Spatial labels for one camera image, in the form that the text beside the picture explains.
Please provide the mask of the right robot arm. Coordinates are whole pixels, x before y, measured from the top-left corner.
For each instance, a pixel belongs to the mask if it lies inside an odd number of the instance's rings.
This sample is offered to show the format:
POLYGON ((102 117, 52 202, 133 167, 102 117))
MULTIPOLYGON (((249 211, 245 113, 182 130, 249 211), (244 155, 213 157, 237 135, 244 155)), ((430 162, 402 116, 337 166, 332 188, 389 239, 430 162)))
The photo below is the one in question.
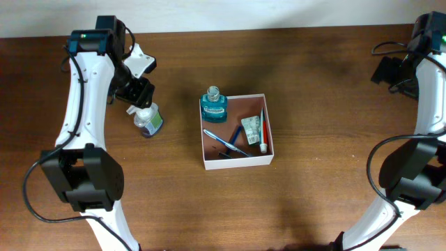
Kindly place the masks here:
POLYGON ((445 14, 420 15, 410 41, 381 56, 371 80, 390 93, 417 101, 411 135, 393 136, 372 148, 367 179, 377 197, 360 220, 341 232, 330 250, 384 250, 385 242, 409 218, 445 201, 445 14))

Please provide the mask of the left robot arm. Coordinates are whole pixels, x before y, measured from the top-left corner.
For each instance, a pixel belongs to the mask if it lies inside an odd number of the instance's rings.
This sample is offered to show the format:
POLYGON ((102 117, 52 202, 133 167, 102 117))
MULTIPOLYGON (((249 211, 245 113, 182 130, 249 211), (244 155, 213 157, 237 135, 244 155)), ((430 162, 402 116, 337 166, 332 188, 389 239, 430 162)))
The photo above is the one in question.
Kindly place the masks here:
POLYGON ((105 146, 105 112, 118 99, 136 108, 152 104, 155 87, 144 77, 155 58, 133 43, 125 51, 126 25, 98 16, 94 29, 75 30, 66 44, 70 90, 66 115, 53 151, 40 166, 63 203, 86 220, 102 250, 140 250, 126 222, 122 167, 105 146))

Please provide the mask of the green Dettol soap bar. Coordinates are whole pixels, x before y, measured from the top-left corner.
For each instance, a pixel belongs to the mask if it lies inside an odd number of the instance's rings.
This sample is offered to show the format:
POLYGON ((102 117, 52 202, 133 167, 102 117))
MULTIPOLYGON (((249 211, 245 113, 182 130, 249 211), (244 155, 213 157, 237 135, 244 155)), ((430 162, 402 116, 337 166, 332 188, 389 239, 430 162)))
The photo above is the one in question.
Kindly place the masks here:
POLYGON ((251 116, 241 119, 249 145, 260 144, 260 117, 251 116))

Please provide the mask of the clear pump soap bottle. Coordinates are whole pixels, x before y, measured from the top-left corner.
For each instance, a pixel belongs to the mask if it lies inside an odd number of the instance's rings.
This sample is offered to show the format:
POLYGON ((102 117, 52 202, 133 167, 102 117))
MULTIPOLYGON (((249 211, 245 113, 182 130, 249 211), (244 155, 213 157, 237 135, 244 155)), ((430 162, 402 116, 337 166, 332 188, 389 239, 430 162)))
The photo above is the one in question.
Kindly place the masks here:
POLYGON ((143 109, 131 105, 126 112, 129 115, 134 114, 134 124, 145 138, 156 135, 160 131, 164 122, 160 115, 159 107, 154 102, 150 107, 143 109))

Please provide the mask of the blue white toothbrush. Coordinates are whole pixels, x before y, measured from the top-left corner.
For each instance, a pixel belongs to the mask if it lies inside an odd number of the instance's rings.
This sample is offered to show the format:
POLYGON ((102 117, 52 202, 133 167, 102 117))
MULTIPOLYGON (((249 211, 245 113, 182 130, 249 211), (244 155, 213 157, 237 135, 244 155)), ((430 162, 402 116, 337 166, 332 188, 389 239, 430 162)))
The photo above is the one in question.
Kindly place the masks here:
POLYGON ((250 155, 249 155, 248 153, 242 151, 241 149, 239 149, 238 147, 234 146, 233 144, 231 144, 231 143, 229 143, 229 142, 227 142, 227 141, 224 141, 223 139, 221 139, 220 137, 218 137, 217 135, 215 135, 213 132, 211 132, 211 131, 209 131, 209 130, 207 130, 207 129, 203 129, 203 132, 204 132, 207 136, 209 136, 210 138, 212 138, 212 139, 218 141, 219 143, 225 145, 225 147, 227 147, 228 149, 230 149, 230 150, 232 150, 232 151, 236 151, 236 152, 238 152, 238 153, 241 153, 241 154, 243 154, 243 155, 246 156, 246 157, 250 157, 250 155))

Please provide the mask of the blue mouthwash bottle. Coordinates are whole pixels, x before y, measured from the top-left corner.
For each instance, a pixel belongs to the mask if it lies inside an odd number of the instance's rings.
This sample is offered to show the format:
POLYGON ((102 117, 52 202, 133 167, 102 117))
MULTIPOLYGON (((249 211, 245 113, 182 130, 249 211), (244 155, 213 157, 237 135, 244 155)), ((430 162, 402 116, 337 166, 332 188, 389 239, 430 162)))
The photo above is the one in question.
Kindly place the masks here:
POLYGON ((228 99, 216 86, 209 86, 207 93, 200 98, 201 118, 211 123, 224 123, 227 120, 228 99))

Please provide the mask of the toothpaste tube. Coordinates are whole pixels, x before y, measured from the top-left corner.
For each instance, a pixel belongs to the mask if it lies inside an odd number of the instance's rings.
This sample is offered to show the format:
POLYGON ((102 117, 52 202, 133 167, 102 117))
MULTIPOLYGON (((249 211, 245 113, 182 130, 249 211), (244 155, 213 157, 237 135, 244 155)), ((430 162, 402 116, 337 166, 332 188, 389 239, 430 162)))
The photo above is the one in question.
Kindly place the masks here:
POLYGON ((260 150, 262 154, 268 152, 268 136, 267 136, 267 125, 266 116, 264 108, 261 109, 261 128, 260 128, 260 150))

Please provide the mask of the blue disposable razor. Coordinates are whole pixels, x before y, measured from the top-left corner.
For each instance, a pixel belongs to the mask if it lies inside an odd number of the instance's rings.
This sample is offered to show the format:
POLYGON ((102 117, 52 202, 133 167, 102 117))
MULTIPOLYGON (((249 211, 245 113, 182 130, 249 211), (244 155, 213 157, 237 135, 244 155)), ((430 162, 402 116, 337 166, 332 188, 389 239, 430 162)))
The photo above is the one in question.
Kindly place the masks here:
MULTIPOLYGON (((232 134, 229 143, 230 144, 235 144, 241 130, 243 129, 243 127, 240 125, 237 127, 237 129, 235 130, 235 132, 232 134)), ((231 159, 231 154, 232 150, 227 148, 226 151, 223 153, 221 151, 218 152, 218 156, 223 158, 223 159, 231 159)))

